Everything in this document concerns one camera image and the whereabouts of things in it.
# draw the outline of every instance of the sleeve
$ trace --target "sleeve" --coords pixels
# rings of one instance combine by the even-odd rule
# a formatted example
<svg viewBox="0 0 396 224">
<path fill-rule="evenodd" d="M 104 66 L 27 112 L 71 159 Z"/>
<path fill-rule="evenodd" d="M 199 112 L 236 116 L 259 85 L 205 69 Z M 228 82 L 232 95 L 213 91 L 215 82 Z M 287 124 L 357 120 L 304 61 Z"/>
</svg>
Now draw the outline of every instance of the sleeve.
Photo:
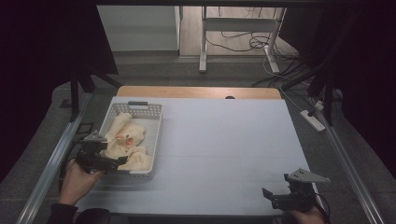
<svg viewBox="0 0 396 224">
<path fill-rule="evenodd" d="M 73 205 L 55 203 L 51 207 L 47 224 L 73 224 L 73 217 L 77 210 L 78 208 Z"/>
</svg>

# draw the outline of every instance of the white wall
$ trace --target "white wall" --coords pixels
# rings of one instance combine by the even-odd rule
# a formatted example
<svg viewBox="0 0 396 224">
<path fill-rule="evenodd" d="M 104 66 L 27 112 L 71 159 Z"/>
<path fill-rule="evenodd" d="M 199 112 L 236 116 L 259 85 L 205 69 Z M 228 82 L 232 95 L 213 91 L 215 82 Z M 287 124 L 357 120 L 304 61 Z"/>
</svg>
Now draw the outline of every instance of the white wall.
<svg viewBox="0 0 396 224">
<path fill-rule="evenodd" d="M 178 50 L 178 7 L 98 6 L 113 51 Z"/>
</svg>

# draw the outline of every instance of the metal rail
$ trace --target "metal rail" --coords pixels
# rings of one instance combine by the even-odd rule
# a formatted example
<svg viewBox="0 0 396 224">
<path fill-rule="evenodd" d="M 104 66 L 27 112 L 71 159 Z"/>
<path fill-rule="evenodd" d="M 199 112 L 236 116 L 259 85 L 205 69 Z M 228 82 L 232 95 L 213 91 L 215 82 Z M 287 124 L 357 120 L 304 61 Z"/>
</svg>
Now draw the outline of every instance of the metal rail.
<svg viewBox="0 0 396 224">
<path fill-rule="evenodd" d="M 327 129 L 327 135 L 332 144 L 335 154 L 338 157 L 343 169 L 346 173 L 346 176 L 349 180 L 350 185 L 354 189 L 355 193 L 358 195 L 359 201 L 361 202 L 361 207 L 363 208 L 366 216 L 370 220 L 370 223 L 373 224 L 384 224 L 384 219 L 381 217 L 379 210 L 373 200 L 369 190 L 364 185 L 361 177 L 356 171 L 355 166 L 352 163 L 352 160 L 349 158 L 344 145 L 339 139 L 335 129 L 329 125 L 324 116 L 321 113 L 318 113 L 318 117 L 323 125 Z"/>
<path fill-rule="evenodd" d="M 53 153 L 49 158 L 49 162 L 47 163 L 43 173 L 35 184 L 35 188 L 33 189 L 29 199 L 27 200 L 24 208 L 22 209 L 20 217 L 17 219 L 16 223 L 24 224 L 32 223 L 34 221 L 35 215 L 37 214 L 38 209 L 40 208 L 44 197 L 46 196 L 47 191 L 50 188 L 53 177 L 55 177 L 61 161 L 64 158 L 65 152 L 69 147 L 74 134 L 77 131 L 78 125 L 81 122 L 81 119 L 86 111 L 85 108 L 87 107 L 88 102 L 92 98 L 92 94 L 84 93 L 81 98 L 82 100 L 80 103 L 80 111 L 75 121 L 69 122 L 64 129 L 64 133 L 62 134 L 58 145 L 53 150 Z"/>
</svg>

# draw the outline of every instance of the metal frame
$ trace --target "metal frame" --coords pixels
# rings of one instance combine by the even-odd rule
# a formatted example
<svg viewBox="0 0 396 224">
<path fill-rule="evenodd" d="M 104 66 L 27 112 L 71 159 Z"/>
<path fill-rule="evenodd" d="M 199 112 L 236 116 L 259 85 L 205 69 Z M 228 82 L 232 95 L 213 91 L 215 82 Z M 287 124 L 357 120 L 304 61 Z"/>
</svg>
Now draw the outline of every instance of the metal frame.
<svg viewBox="0 0 396 224">
<path fill-rule="evenodd" d="M 79 105 L 79 113 L 77 114 L 75 120 L 73 122 L 69 122 L 64 129 L 64 133 L 62 134 L 58 145 L 53 150 L 53 153 L 49 158 L 49 162 L 44 168 L 43 173 L 35 184 L 35 188 L 33 189 L 32 194 L 22 209 L 21 214 L 17 219 L 17 223 L 33 223 L 35 215 L 37 214 L 38 209 L 40 208 L 44 197 L 50 188 L 50 184 L 52 183 L 52 180 L 59 169 L 62 159 L 64 158 L 67 148 L 69 147 L 71 140 L 76 133 L 78 125 L 85 113 L 85 108 L 87 107 L 91 98 L 91 93 L 84 93 L 82 96 L 82 100 Z"/>
<path fill-rule="evenodd" d="M 208 18 L 206 7 L 203 7 L 202 12 L 202 40 L 201 53 L 199 60 L 199 72 L 206 72 L 206 32 L 263 32 L 271 33 L 268 46 L 264 47 L 268 62 L 271 65 L 273 73 L 278 73 L 279 68 L 273 57 L 274 44 L 279 33 L 280 25 L 282 24 L 283 16 L 285 15 L 285 8 L 280 9 L 280 13 L 275 19 L 265 18 Z"/>
<path fill-rule="evenodd" d="M 313 104 L 315 103 L 315 101 L 312 98 L 311 98 L 311 102 Z M 341 140 L 337 135 L 337 132 L 335 131 L 333 126 L 331 126 L 326 121 L 325 117 L 321 113 L 318 113 L 318 117 L 327 129 L 326 134 L 329 137 L 330 143 L 332 144 L 332 148 L 334 149 L 334 152 L 338 157 L 338 160 L 340 161 L 346 173 L 350 185 L 352 186 L 356 195 L 358 196 L 359 201 L 361 202 L 361 207 L 363 208 L 364 212 L 366 213 L 366 216 L 370 220 L 370 223 L 384 224 L 384 220 L 381 217 L 381 214 L 379 213 L 375 201 L 373 200 L 369 190 L 366 188 L 363 181 L 361 180 L 361 177 L 356 171 L 352 160 L 349 158 L 343 143 L 341 142 Z"/>
</svg>

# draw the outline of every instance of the power strip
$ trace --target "power strip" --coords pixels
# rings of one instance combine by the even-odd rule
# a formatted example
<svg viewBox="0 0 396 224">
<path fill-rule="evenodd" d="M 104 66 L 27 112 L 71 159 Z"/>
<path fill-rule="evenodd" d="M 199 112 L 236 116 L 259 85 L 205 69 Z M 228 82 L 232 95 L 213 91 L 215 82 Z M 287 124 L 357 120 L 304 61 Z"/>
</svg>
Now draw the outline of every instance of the power strip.
<svg viewBox="0 0 396 224">
<path fill-rule="evenodd" d="M 321 124 L 314 116 L 309 117 L 308 116 L 308 111 L 303 110 L 300 112 L 300 115 L 308 121 L 309 124 L 311 124 L 312 127 L 314 127 L 315 130 L 317 130 L 318 133 L 323 132 L 326 128 Z"/>
</svg>

